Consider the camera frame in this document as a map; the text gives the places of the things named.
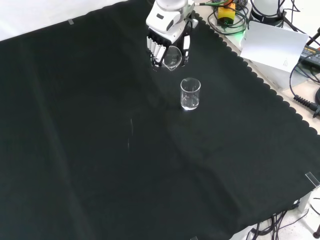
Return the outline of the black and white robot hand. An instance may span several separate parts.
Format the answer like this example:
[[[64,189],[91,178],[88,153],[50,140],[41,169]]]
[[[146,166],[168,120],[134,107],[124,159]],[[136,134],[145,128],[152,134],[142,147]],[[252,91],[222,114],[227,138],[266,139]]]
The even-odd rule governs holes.
[[[181,53],[177,66],[189,61],[191,33],[199,21],[193,17],[193,0],[156,0],[146,18],[148,35],[146,45],[151,64],[155,67],[168,66],[173,58],[169,48],[176,47]]]

